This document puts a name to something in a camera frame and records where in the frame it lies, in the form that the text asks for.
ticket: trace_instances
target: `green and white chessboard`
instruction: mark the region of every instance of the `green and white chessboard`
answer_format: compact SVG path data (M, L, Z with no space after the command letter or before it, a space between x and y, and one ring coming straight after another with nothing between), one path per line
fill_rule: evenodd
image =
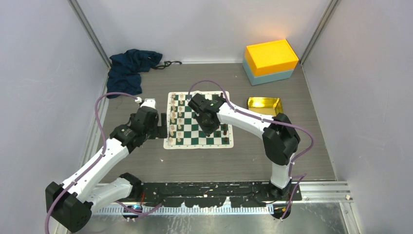
M212 100L212 97L219 96L221 91L194 91L190 93L190 96L196 93ZM232 126L221 124L214 134L208 137L205 136L197 121L192 118L195 112L188 106L187 96L188 92L172 92L168 94L167 118L169 136L164 140L164 148L168 150L232 148L234 146ZM172 110L175 112L174 117L171 117L173 116L171 114Z

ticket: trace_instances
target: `blue towel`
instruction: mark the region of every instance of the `blue towel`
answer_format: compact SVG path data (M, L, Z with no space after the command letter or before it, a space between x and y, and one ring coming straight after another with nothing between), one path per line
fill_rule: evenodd
M148 72L156 68L161 61L162 54L154 51L128 50L124 54L112 55L112 67L108 73L106 83L108 93L123 92L130 95L142 93L141 76L139 72ZM108 98L116 98L119 95L110 95Z

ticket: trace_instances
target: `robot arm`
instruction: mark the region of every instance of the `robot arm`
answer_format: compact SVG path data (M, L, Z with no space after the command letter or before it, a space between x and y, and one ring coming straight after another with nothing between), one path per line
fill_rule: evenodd
M200 94L196 94L189 101L188 106L196 113L194 118L206 135L212 134L219 128L221 123L226 123L251 132L262 139L265 154L272 162L271 183L275 186L274 195L280 198L284 197L291 184L288 174L290 162L294 158L298 143L300 142L300 137L296 130L275 123L259 121L240 112L235 112L228 102L222 97L209 100ZM278 114L276 117L260 115L236 106L231 102L230 104L235 109L257 116L259 119L273 119L275 121L291 123L284 114Z
M106 140L104 156L100 149L80 170L61 184L52 182L46 188L46 209L49 210L55 198L84 173L92 164L95 165L81 180L72 186L58 201L52 217L71 232L77 232L89 221L92 213L122 198L137 198L142 192L141 181L129 173L122 174L114 182L95 189L110 169L128 156L136 147L147 139L166 138L168 136L166 114L162 113L161 126L154 99L146 99L138 111L131 114L130 125L122 124L114 129Z

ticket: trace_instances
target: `yellow metal tray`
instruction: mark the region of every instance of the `yellow metal tray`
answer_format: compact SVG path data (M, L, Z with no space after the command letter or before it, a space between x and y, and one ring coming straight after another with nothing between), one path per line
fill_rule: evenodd
M277 97L248 98L248 110L272 116L276 116L278 113L283 113L281 99Z

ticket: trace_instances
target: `wire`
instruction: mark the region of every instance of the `wire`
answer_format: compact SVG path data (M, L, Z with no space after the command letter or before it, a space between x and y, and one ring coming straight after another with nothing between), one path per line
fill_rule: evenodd
M238 113L240 113L240 114L243 114L243 115L245 115L245 116L248 116L248 117L257 119L257 120L259 120L259 121L263 121L263 122L267 122L267 123L274 123L274 124L277 124L277 125L282 125L282 126L285 126L285 127L291 127L291 128L295 128L295 129L301 130L301 131L305 132L305 133L311 138L310 146L308 146L306 149L304 149L303 151L301 151L300 153L298 153L298 154L291 160L291 162L290 162L290 167L288 168L288 175L289 175L291 178L297 177L297 176L291 176L291 171L292 171L292 168L293 168L293 164L294 164L294 162L295 162L299 157L301 157L303 154L307 153L307 152L308 152L309 150L311 150L311 148L314 146L314 141L315 141L315 139L314 139L313 134L312 134L311 132L309 132L307 129L302 128L302 127L297 126L297 125L294 125L294 124L279 122L279 121L275 121L275 120L272 120L272 119L264 119L264 118L261 119L259 116L256 116L256 115L253 115L253 114L244 112L244 111L242 111L242 110L236 109L236 108L232 105L232 103L229 101L229 98L228 98L228 96L226 95L225 89L224 89L220 84L218 84L217 82L215 82L215 81L213 81L213 80L205 79L205 80L201 80L201 81L198 81L198 82L196 82L195 84L193 84L193 85L190 87L189 91L188 91L188 101L190 100L190 98L189 98L189 97L190 97L190 93L191 93L192 89L195 87L195 85L197 85L197 84L199 84L199 83L203 83L203 82L211 82L211 83L216 84L216 85L221 89L221 91L223 92L224 97L225 97L225 99L227 100L226 103L228 104L228 106L229 106L232 110L234 110L234 112L238 112ZM302 181L302 179L303 179L304 176L306 176L306 175L307 175L307 174L303 174L303 175L300 177L300 179L298 180L298 182L296 183L296 185L295 185L295 187L294 187L294 189L293 189L293 194L295 193L295 190L297 189L298 184ZM287 214L287 211L288 211L289 207L291 206L292 200L293 200L293 196L290 197L290 200L289 200L288 205L287 205L287 209L285 209L284 213L282 214L281 220L282 220L282 219L285 217L285 215Z
M281 215L281 218L280 218L281 222L282 222L282 219L283 219L283 218L285 217L285 215L287 214L288 209L290 209L290 207L291 207L291 204L292 204L292 202L293 202L294 194L295 194L295 192L296 192L296 190L297 190L297 188L298 188L298 184L302 181L302 179L304 179L304 176L306 176L306 175L307 175L307 173L304 173L304 174L301 176L301 178L297 181L296 185L294 186L293 192L291 193L291 196L290 196L290 200L288 200L287 208L285 209L284 213Z
M55 209L56 204L59 202L59 200L62 198L62 196L71 187L73 187L80 179L82 179L82 177L87 172L89 172L102 159L102 157L105 155L105 152L106 152L106 136L105 136L105 133L103 132L102 124L100 123L100 119L99 119L98 104L99 104L100 100L102 100L104 97L109 96L109 95L124 95L124 96L131 97L133 99L136 99L136 97L134 97L133 95L130 95L130 94L121 93L121 92L112 92L112 93L103 94L102 96L100 96L96 100L96 103L94 104L94 118L97 122L97 126L100 130L100 134L101 134L102 141L103 141L102 153L101 153L101 155L99 155L99 157L88 168L86 168L86 170L84 172L82 172L78 177L76 177L53 201L52 205L49 208L49 211L47 212L46 219L44 221L44 232L46 234L50 234L50 232L49 232L49 222L50 222L50 217L52 215L53 210Z
M143 217L149 215L150 213L153 213L153 212L157 211L157 210L162 206L162 203L159 203L158 205L156 205L155 207L153 207L153 208L152 208L150 211L148 211L148 212L138 212L137 210L133 210L133 209L127 207L125 204L123 204L123 203L120 202L120 201L116 201L116 203L119 204L119 205L121 205L123 208L125 208L125 209L126 209L127 211L129 211L130 213L133 213L133 214L135 214L135 215L139 215L138 218L141 218L141 216L142 216L142 218L143 218Z
M229 101L229 98L228 98L228 96L226 95L225 89L224 89L220 84L218 84L217 82L212 81L212 80L207 80L207 79L206 79L206 80L201 80L201 81L198 81L198 82L196 82L195 84L193 84L193 85L191 86L191 88L189 89L189 91L188 91L188 98L190 97L189 95L190 95L190 92L192 91L193 87L195 87L195 85L197 85L197 84L199 84L199 83L202 83L202 82L211 82L211 83L216 84L216 85L221 89L221 91L223 92L224 97L225 97L225 99L227 100L226 103L228 104L228 106L229 106L232 110L234 110L234 112L238 112L238 113L240 113L240 114L243 114L243 115L245 115L245 116L248 116L248 117L257 119L257 120L259 120L259 121L263 121L263 122L267 122L267 123L274 123L274 124L277 124L277 125L282 125L282 126L291 127L291 128L295 128L295 129L301 130L301 131L305 132L305 133L311 138L310 146L308 146L306 149L304 149L303 151L301 151L300 153L298 153L298 154L291 160L290 168L289 168L289 170L288 170L288 175L291 176L291 168L292 168L293 162L295 162L299 157L301 157L303 154L305 154L305 153L307 153L309 150L311 150L311 148L314 146L314 141L315 141L315 140L314 140L313 134L312 134L311 132L309 132L307 129L302 128L302 127L297 126L297 125L294 125L294 124L279 122L279 121L275 121L275 120L272 120L272 119L261 119L259 116L256 116L256 115L254 115L254 114L250 114L250 113L244 112L244 111L242 111L242 110L236 109L236 108L232 105L232 103Z

